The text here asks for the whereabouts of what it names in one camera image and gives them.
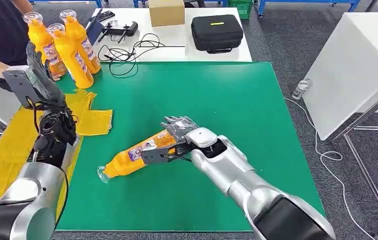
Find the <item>black case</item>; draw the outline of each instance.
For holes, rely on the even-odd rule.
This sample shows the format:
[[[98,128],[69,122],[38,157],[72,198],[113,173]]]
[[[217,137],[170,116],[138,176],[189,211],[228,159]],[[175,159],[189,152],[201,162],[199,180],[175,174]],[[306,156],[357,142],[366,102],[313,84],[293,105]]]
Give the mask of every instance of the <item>black case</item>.
[[[191,27],[196,49],[209,54],[228,53],[243,38],[243,29],[234,15],[197,16]]]

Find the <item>green crate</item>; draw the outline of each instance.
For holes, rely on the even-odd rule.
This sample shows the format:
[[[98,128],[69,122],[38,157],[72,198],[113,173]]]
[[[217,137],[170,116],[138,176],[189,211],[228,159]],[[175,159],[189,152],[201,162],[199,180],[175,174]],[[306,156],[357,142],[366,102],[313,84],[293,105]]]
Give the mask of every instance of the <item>green crate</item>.
[[[229,7],[237,8],[240,19],[249,19],[253,5],[252,0],[230,0]]]

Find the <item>white table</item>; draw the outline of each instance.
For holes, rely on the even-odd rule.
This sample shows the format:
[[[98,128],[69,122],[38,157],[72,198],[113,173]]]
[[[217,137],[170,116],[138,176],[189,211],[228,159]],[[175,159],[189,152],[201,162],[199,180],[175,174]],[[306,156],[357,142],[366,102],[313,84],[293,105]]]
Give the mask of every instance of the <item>white table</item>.
[[[154,33],[160,38],[160,42],[167,46],[181,46],[181,47],[162,47],[153,49],[143,54],[137,59],[139,62],[166,62],[166,61],[229,61],[229,62],[251,62],[251,54],[249,52],[248,44],[245,36],[243,36],[242,43],[238,48],[233,49],[229,53],[208,54],[205,51],[198,51],[193,42],[190,24],[192,19],[198,16],[212,16],[212,15],[235,15],[240,23],[239,14],[236,8],[220,7],[220,8],[186,8],[185,11],[185,25],[176,26],[160,26],[152,27],[150,22],[150,14],[148,8],[105,8],[103,11],[112,11],[115,17],[102,22],[104,25],[110,20],[118,20],[119,23],[130,24],[132,21],[138,23],[138,32],[133,37],[127,37],[124,42],[117,44],[111,42],[110,38],[105,37],[100,43],[94,45],[96,53],[102,45],[107,45],[110,48],[123,48],[131,50],[133,44],[139,41],[146,33]],[[149,36],[146,40],[156,40],[155,37]],[[13,93],[9,93],[0,89],[0,122],[8,124],[11,117],[19,109],[21,104]]]
[[[378,12],[345,13],[305,78],[312,85],[303,99],[321,140],[378,102]]]
[[[239,14],[235,7],[218,7],[218,8],[186,8],[185,9],[185,24],[174,26],[158,26],[152,27],[150,21],[150,13],[148,8],[104,8],[103,12],[112,11],[115,13],[114,18],[110,18],[102,22],[106,25],[108,21],[117,20],[120,25],[130,25],[132,21],[139,25],[138,32],[132,36],[127,37],[124,42],[112,42],[109,36],[102,39],[101,42],[94,44],[95,52],[98,53],[102,45],[110,48],[122,48],[131,51],[133,44],[147,33],[156,34],[160,42],[166,46],[181,46],[181,47],[161,47],[153,49],[144,53],[138,62],[166,62],[166,61],[183,61],[183,62],[201,62],[201,61],[226,61],[226,62],[251,62],[251,54],[249,52],[248,44],[245,36],[243,36],[242,43],[239,47],[234,48],[231,52],[220,54],[208,54],[206,51],[198,51],[193,42],[192,31],[190,24],[194,17],[212,16],[212,15],[234,15],[240,23]],[[114,36],[113,40],[117,41],[118,36]],[[155,40],[157,38],[149,35],[145,40]]]

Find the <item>person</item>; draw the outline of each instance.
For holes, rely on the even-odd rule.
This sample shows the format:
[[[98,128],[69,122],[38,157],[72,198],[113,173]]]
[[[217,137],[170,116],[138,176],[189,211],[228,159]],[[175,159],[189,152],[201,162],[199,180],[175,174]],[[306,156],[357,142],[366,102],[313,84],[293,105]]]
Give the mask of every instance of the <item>person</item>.
[[[0,0],[0,88],[10,92],[2,72],[9,66],[27,64],[28,26],[23,15],[32,10],[28,0]]]

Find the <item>floor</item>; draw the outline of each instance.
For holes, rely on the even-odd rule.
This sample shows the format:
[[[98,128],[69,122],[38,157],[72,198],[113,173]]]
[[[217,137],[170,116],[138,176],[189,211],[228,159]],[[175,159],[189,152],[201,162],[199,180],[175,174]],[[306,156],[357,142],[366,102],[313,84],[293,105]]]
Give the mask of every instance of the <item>floor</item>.
[[[362,0],[357,12],[363,12],[370,0]],[[78,19],[85,24],[91,16],[95,4],[90,3],[36,3],[34,8],[43,14],[45,24],[61,22],[58,13],[64,9],[74,9]],[[130,0],[110,0],[110,8],[132,8]],[[207,2],[207,7],[218,7],[216,2]],[[312,65],[316,56],[335,28],[347,4],[331,7],[327,3],[268,3],[264,17],[257,18],[254,6],[249,20],[242,21],[252,59],[272,62],[280,88],[285,96],[290,96]],[[314,149],[314,130],[307,123],[304,113],[294,104],[288,103],[293,124],[311,173],[316,183],[328,220],[335,229],[337,239],[367,239],[350,220],[342,199],[341,185],[321,165]],[[370,123],[378,124],[378,114]],[[365,165],[378,187],[378,132],[355,131],[350,133]],[[325,161],[329,168],[346,185],[346,200],[353,217],[370,234],[378,233],[378,205],[368,188],[355,159],[343,141],[336,144],[319,142],[320,151],[337,150],[343,154],[343,161]],[[149,233],[149,232],[56,232],[56,240],[109,240],[109,239],[254,239],[245,233]]]

